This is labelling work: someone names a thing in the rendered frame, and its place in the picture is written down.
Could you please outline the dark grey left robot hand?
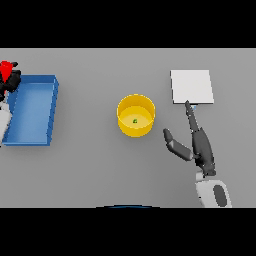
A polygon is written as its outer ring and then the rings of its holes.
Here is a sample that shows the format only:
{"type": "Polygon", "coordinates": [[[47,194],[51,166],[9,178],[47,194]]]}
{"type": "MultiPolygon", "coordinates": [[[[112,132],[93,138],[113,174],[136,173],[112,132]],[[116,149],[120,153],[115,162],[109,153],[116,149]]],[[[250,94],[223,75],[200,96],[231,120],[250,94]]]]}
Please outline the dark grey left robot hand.
{"type": "Polygon", "coordinates": [[[0,102],[5,99],[5,92],[13,93],[21,82],[21,71],[12,69],[11,75],[6,82],[3,82],[2,75],[0,74],[0,102]]]}

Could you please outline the blue tray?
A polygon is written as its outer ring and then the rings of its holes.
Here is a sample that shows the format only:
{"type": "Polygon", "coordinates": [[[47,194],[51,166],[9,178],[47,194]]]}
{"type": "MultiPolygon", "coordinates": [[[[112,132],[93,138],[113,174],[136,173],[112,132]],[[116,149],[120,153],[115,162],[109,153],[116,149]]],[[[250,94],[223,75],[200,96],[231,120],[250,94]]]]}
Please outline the blue tray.
{"type": "Polygon", "coordinates": [[[49,146],[59,83],[55,75],[22,75],[7,103],[12,114],[4,135],[6,146],[49,146]]]}

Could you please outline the red beaker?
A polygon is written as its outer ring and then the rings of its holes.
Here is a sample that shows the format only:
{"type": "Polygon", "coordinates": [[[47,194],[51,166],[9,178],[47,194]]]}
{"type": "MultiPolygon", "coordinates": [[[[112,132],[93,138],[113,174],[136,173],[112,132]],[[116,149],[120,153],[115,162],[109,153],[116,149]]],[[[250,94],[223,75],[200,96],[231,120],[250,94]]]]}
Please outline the red beaker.
{"type": "Polygon", "coordinates": [[[17,62],[9,62],[2,60],[0,62],[0,74],[2,75],[3,82],[6,82],[11,75],[12,69],[18,65],[17,62]]]}

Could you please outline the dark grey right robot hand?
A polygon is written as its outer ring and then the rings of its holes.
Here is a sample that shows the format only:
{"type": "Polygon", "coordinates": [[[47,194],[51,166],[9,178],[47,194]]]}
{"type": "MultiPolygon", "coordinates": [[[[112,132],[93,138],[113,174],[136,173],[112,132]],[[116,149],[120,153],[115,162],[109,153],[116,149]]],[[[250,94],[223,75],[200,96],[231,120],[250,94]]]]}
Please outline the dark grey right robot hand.
{"type": "Polygon", "coordinates": [[[169,129],[163,129],[167,149],[184,161],[195,161],[202,170],[203,176],[215,176],[215,161],[210,141],[202,127],[199,127],[193,108],[189,101],[185,102],[186,115],[192,135],[192,150],[175,140],[169,129]]]}

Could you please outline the yellow bowl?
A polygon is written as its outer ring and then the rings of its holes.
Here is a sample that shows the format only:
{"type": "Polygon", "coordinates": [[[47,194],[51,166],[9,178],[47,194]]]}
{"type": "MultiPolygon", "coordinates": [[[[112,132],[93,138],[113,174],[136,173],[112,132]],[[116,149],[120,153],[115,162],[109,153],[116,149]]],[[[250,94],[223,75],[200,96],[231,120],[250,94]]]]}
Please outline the yellow bowl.
{"type": "Polygon", "coordinates": [[[155,115],[154,103],[142,94],[131,94],[124,97],[116,109],[120,130],[132,138],[148,134],[153,127],[155,115]]]}

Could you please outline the pale square measuring scale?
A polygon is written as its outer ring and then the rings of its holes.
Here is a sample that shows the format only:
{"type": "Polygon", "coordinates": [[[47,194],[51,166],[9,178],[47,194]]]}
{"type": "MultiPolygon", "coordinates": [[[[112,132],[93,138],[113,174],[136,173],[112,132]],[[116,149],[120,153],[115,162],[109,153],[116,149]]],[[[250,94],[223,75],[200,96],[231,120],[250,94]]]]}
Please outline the pale square measuring scale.
{"type": "Polygon", "coordinates": [[[213,90],[208,70],[171,70],[170,82],[174,104],[213,104],[213,90]]]}

